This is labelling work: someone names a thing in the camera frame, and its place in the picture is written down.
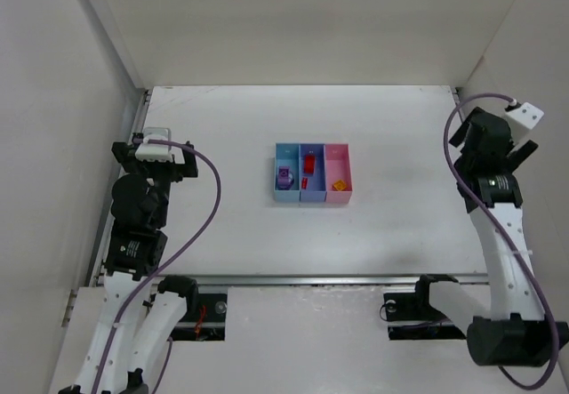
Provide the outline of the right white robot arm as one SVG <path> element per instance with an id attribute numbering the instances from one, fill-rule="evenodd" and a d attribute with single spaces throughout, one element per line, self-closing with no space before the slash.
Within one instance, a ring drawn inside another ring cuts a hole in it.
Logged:
<path id="1" fill-rule="evenodd" d="M 568 342 L 568 324 L 553 318 L 538 287 L 522 226 L 516 169 L 538 148 L 524 137 L 543 113 L 530 103 L 501 116 L 473 109 L 444 147 L 461 153 L 447 164 L 474 225 L 489 279 L 491 305 L 472 300 L 448 275 L 423 275 L 415 285 L 421 310 L 447 317 L 466 336 L 479 366 L 554 366 Z"/>

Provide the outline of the yellow lego piece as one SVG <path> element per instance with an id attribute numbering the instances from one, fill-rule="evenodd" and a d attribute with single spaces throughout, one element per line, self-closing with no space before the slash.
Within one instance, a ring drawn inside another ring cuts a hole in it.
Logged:
<path id="1" fill-rule="evenodd" d="M 344 191 L 348 188 L 348 184 L 343 180 L 337 180 L 333 183 L 332 187 L 335 191 Z"/>

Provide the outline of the large red lego brick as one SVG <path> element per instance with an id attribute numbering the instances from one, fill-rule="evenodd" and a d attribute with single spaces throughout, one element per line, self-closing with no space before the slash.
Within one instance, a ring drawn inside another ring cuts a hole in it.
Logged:
<path id="1" fill-rule="evenodd" d="M 303 174 L 311 176 L 316 170 L 316 156 L 314 154 L 307 154 L 303 157 Z"/>

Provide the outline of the purple yellow lego flower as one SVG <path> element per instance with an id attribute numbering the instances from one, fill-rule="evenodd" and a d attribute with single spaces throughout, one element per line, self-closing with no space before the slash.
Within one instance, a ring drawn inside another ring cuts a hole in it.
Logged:
<path id="1" fill-rule="evenodd" d="M 294 185 L 294 175 L 290 166 L 282 165 L 276 169 L 276 189 L 290 190 Z"/>

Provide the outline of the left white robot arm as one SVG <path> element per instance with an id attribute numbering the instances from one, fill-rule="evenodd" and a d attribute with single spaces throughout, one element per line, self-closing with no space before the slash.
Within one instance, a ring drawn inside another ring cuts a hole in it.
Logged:
<path id="1" fill-rule="evenodd" d="M 114 218 L 103 262 L 104 296 L 84 362 L 66 393 L 150 393 L 148 378 L 161 354 L 172 351 L 176 324 L 195 310 L 195 279 L 170 275 L 153 280 L 179 257 L 163 258 L 163 232 L 171 186 L 196 178 L 196 162 L 209 160 L 190 142 L 151 134 L 116 142 L 112 152 L 124 175 L 112 190 Z"/>

